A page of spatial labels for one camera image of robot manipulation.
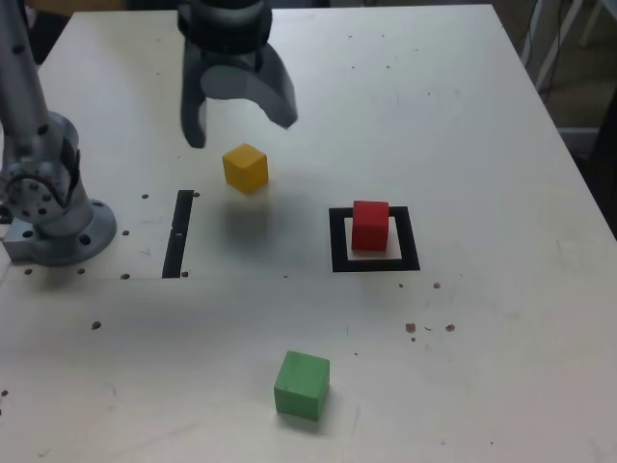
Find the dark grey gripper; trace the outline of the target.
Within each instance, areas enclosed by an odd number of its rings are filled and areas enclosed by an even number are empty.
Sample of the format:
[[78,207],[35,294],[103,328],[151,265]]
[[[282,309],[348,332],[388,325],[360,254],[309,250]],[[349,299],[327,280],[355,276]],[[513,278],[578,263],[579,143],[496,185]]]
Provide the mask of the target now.
[[206,144],[200,108],[206,98],[246,99],[274,124],[289,128],[298,120],[292,81],[276,50],[266,44],[244,54],[215,53],[184,43],[180,123],[193,149]]

